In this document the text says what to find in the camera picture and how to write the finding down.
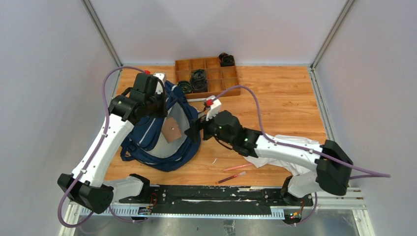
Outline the navy blue backpack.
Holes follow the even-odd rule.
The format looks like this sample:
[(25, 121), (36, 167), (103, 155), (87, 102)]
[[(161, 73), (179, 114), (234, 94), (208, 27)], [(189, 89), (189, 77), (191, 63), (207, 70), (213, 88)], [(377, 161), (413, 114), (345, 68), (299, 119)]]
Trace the navy blue backpack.
[[(166, 118), (142, 118), (121, 143), (120, 157), (123, 161), (139, 161), (164, 172), (177, 170), (189, 162), (198, 152), (201, 139), (192, 142), (183, 132), (190, 127), (199, 111), (191, 106), (182, 89), (167, 81)], [(162, 133), (168, 118), (179, 125), (181, 136), (169, 142)]]

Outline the pink pen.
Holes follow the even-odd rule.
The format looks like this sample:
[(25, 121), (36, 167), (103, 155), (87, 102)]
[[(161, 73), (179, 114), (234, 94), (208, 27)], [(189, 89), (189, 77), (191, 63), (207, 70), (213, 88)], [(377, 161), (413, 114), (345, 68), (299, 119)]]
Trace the pink pen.
[(237, 170), (237, 169), (249, 167), (249, 166), (252, 166), (252, 165), (253, 165), (253, 163), (247, 163), (247, 164), (244, 164), (244, 165), (239, 165), (239, 166), (234, 166), (234, 167), (226, 168), (226, 169), (223, 169), (223, 171)]

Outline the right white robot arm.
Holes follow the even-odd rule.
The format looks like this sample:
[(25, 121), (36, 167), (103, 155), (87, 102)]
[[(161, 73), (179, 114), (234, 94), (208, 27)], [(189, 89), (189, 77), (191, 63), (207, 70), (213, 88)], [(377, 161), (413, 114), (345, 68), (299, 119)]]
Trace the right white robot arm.
[(305, 174), (292, 171), (292, 176), (286, 178), (281, 199), (287, 205), (294, 205), (300, 198), (318, 191), (335, 196), (344, 196), (347, 192), (352, 172), (349, 165), (353, 162), (334, 141), (327, 140), (323, 145), (301, 145), (264, 136), (261, 131), (244, 128), (228, 111), (209, 119), (194, 119), (185, 134), (192, 142), (199, 138), (216, 138), (245, 157), (272, 158), (306, 168)]

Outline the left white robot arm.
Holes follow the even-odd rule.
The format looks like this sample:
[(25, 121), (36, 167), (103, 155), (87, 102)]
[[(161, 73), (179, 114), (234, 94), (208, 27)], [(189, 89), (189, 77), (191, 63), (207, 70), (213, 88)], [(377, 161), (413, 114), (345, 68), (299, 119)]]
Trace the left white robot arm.
[(84, 158), (70, 174), (61, 174), (58, 185), (68, 198), (101, 214), (114, 202), (133, 197), (139, 203), (150, 199), (149, 180), (138, 174), (105, 181), (104, 176), (121, 143), (143, 117), (167, 116), (165, 73), (136, 76), (134, 86), (114, 97), (101, 132)]

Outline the white blue marker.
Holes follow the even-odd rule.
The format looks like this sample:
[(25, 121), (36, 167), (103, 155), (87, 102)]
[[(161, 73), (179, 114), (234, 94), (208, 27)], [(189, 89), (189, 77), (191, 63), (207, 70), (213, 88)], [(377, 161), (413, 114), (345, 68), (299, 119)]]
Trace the white blue marker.
[(195, 99), (187, 99), (187, 102), (204, 102), (206, 101), (205, 98), (195, 98)]

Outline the black rolled belt left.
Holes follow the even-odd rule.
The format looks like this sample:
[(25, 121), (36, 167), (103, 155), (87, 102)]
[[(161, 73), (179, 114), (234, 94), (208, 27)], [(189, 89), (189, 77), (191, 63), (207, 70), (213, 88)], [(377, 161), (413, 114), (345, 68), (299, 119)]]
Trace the black rolled belt left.
[(179, 81), (177, 83), (177, 86), (181, 89), (181, 91), (184, 94), (191, 94), (192, 93), (192, 87), (189, 81)]

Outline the black rolled belt middle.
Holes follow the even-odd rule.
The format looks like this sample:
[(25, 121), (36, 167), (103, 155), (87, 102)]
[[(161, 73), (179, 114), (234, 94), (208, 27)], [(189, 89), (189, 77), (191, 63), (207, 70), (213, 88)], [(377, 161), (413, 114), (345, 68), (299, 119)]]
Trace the black rolled belt middle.
[(208, 80), (204, 69), (197, 69), (191, 72), (190, 85), (193, 93), (207, 92)]

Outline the wooden compartment tray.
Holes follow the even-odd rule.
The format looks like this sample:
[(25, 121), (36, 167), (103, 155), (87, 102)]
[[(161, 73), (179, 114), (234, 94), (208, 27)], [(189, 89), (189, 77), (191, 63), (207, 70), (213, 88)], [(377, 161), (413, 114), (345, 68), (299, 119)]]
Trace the wooden compartment tray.
[(197, 69), (204, 69), (207, 74), (208, 91), (200, 93), (186, 94), (187, 99), (206, 98), (216, 96), (223, 91), (240, 85), (240, 79), (236, 66), (221, 67), (218, 57), (179, 59), (175, 61), (175, 80), (189, 81), (191, 72)]

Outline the red clear-capped pen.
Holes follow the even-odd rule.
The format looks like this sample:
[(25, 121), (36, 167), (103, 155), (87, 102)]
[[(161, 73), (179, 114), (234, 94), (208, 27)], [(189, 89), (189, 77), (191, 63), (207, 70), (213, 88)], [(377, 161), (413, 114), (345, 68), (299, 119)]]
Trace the red clear-capped pen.
[(246, 171), (243, 171), (243, 172), (240, 172), (238, 174), (232, 175), (230, 177), (227, 177), (227, 178), (221, 179), (219, 181), (216, 181), (215, 184), (221, 184), (221, 183), (227, 182), (229, 180), (232, 180), (234, 178), (237, 178), (237, 177), (240, 177), (240, 176), (244, 176), (245, 174), (246, 174)]

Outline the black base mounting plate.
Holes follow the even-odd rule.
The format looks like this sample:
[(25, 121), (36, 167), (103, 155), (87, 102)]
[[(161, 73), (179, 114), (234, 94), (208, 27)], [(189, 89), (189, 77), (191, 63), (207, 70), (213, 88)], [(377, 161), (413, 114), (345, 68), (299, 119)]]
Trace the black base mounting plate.
[(270, 215), (272, 207), (313, 206), (311, 195), (284, 200), (280, 188), (206, 185), (154, 185), (121, 202), (147, 204), (154, 213), (193, 215)]

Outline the white cloth garment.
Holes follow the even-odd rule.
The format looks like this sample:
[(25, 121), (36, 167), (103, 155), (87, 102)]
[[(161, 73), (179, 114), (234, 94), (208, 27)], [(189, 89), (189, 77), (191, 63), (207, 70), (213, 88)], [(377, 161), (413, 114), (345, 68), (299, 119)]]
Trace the white cloth garment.
[(266, 164), (285, 168), (294, 176), (316, 170), (315, 160), (319, 159), (320, 156), (310, 152), (310, 150), (313, 149), (318, 152), (323, 150), (318, 141), (286, 135), (276, 135), (274, 137), (269, 135), (269, 138), (280, 143), (307, 148), (307, 150), (274, 144), (261, 135), (256, 141), (256, 156), (248, 156), (244, 159), (253, 163), (257, 168)]

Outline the aluminium frame rail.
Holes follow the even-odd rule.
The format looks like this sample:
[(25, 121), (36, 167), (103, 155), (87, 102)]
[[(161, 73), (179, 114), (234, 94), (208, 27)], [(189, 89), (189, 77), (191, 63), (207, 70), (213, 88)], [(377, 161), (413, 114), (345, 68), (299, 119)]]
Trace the aluminium frame rail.
[(61, 236), (373, 236), (361, 190), (287, 204), (279, 187), (152, 185), (102, 214), (71, 203)]

